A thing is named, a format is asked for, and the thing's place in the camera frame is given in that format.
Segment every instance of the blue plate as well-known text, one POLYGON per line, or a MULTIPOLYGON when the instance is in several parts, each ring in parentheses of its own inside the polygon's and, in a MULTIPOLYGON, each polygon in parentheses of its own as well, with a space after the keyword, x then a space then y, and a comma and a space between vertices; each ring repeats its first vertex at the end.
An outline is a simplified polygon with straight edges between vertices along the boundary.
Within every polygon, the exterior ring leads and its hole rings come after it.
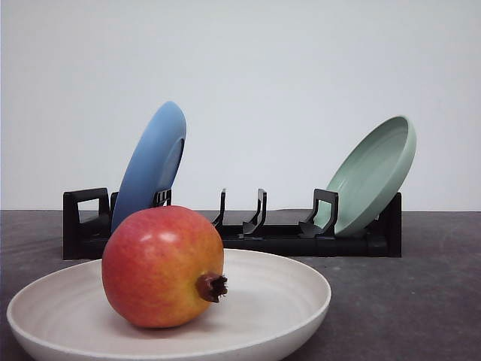
POLYGON ((123 176, 112 216, 111 231, 130 214, 150 208, 154 194, 172 187, 186 140, 186 119, 167 102, 144 130, 123 176))

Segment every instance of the gray table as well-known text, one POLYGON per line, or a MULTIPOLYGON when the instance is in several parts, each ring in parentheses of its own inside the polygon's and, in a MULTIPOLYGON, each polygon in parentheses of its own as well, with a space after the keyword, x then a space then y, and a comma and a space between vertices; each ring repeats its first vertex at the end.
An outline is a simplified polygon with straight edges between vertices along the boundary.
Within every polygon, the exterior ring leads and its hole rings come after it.
MULTIPOLYGON (((295 258, 333 296, 319 330, 286 360, 481 359, 481 212, 403 213, 402 258, 295 258)), ((62 261, 61 211, 2 211, 2 360, 32 360, 5 319, 13 295, 82 262, 62 261)))

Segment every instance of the green plate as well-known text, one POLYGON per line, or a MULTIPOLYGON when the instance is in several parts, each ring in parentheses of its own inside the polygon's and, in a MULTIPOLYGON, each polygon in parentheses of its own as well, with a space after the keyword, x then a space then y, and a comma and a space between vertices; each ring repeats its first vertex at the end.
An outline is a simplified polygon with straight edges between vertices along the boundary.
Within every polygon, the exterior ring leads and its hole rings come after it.
MULTIPOLYGON (((387 120, 363 139, 327 186, 339 194, 336 235, 361 232, 383 211, 404 182, 415 152, 416 133, 404 117, 387 120)), ((320 202, 314 223, 323 227, 330 210, 320 202)))

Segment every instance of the black dish rack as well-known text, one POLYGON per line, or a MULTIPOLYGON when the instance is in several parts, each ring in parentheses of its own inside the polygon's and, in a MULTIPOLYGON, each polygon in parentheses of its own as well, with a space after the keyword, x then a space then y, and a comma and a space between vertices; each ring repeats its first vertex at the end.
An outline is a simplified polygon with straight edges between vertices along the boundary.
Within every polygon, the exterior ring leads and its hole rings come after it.
MULTIPOLYGON (((110 237, 110 223, 117 193, 109 198, 106 188, 66 192, 63 195, 63 259, 99 259, 110 237), (80 222, 78 203, 98 199, 98 216, 80 222)), ((224 247, 257 250, 282 256, 377 256, 401 257, 401 194, 397 193, 379 216, 353 237, 337 237, 339 196, 335 192, 315 189, 313 207, 305 220, 293 224, 266 224, 267 197, 259 189, 257 209, 242 224, 225 224, 225 189, 220 196, 220 210, 212 221, 222 237, 224 247), (331 216, 324 227, 313 222, 319 202, 331 205, 331 216)), ((153 207, 170 205, 172 191, 155 193, 153 207)))

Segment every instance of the plate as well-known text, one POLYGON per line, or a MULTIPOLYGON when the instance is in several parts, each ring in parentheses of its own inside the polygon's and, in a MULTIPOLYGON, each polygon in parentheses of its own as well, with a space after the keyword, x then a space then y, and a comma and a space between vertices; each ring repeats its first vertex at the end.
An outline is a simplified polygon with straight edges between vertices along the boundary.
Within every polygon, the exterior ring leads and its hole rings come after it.
MULTIPOLYGON (((404 182, 415 152, 416 133, 405 117, 387 120, 362 140, 326 188, 339 194, 336 235, 362 231, 384 210, 404 182)), ((314 223, 323 227, 329 217, 330 205, 321 202, 314 223)))
POLYGON ((281 256, 225 250, 228 293, 171 329, 140 329, 107 303, 101 260, 45 276, 11 300, 7 317, 39 361, 279 360, 319 327, 331 288, 313 268, 281 256))
POLYGON ((130 214, 152 207, 153 196, 169 190, 186 140, 186 119, 173 102, 152 117, 132 154, 113 209, 113 232, 130 214))

